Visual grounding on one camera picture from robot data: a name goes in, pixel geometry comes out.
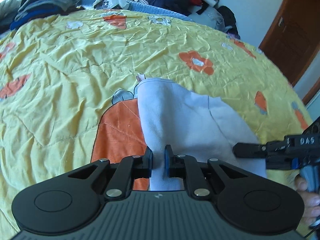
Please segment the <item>right hand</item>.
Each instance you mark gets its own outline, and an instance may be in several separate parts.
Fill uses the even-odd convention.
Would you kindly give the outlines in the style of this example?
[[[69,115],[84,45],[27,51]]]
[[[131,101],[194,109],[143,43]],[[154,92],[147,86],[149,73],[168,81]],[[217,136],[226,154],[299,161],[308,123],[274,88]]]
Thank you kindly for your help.
[[[319,210],[319,194],[314,192],[308,192],[307,181],[300,175],[295,177],[295,188],[298,194],[301,196],[304,202],[304,214],[301,222],[310,226],[313,224],[320,214]]]

